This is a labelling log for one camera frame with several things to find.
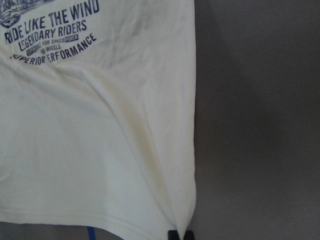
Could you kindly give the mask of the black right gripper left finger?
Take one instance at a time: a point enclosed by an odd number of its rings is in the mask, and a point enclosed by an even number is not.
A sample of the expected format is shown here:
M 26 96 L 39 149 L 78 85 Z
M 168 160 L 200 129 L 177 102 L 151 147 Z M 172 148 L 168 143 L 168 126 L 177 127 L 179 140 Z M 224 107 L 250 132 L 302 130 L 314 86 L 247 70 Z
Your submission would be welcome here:
M 168 237 L 168 240 L 180 240 L 177 230 L 169 230 L 167 232 L 167 237 Z

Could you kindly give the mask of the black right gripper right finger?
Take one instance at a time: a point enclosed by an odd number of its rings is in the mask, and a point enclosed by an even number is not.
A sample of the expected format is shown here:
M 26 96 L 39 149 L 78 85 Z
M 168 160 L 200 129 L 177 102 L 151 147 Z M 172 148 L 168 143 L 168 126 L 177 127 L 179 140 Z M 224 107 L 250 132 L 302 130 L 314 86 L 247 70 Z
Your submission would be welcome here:
M 184 234 L 183 240 L 195 240 L 195 235 L 192 230 L 187 230 Z

